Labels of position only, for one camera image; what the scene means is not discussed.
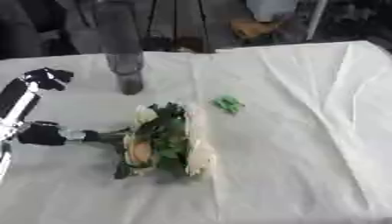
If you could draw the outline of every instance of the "floor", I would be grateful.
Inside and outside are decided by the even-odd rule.
[[[148,16],[153,0],[133,0],[139,29],[145,33]],[[157,0],[157,14],[153,24],[154,32],[172,36],[174,0]],[[251,14],[242,0],[201,0],[206,14],[206,27],[214,49],[238,46],[228,24],[233,18],[250,18]],[[81,22],[76,10],[68,15],[68,28],[73,42],[81,53],[98,53],[99,43],[94,28],[88,28]],[[178,34],[203,37],[203,26],[198,0],[178,0]]]

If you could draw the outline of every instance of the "robotic finger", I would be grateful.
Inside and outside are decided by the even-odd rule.
[[[62,91],[73,77],[68,71],[45,67],[27,72],[5,87],[0,94],[0,179],[11,161],[10,142],[25,129],[25,117],[39,102],[38,91]]]

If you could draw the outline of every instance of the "table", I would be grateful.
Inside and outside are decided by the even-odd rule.
[[[218,166],[193,183],[113,180],[108,148],[14,144],[0,222],[31,224],[389,223],[392,63],[368,42],[283,45],[215,55],[147,52],[146,89],[116,92],[102,55],[0,61],[1,87],[43,66],[72,70],[30,120],[73,129],[130,123],[135,106],[196,102]],[[210,99],[246,104],[225,115]]]

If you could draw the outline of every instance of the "green leaf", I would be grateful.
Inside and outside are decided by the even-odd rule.
[[[159,155],[164,158],[178,158],[177,152],[174,150],[161,150]]]

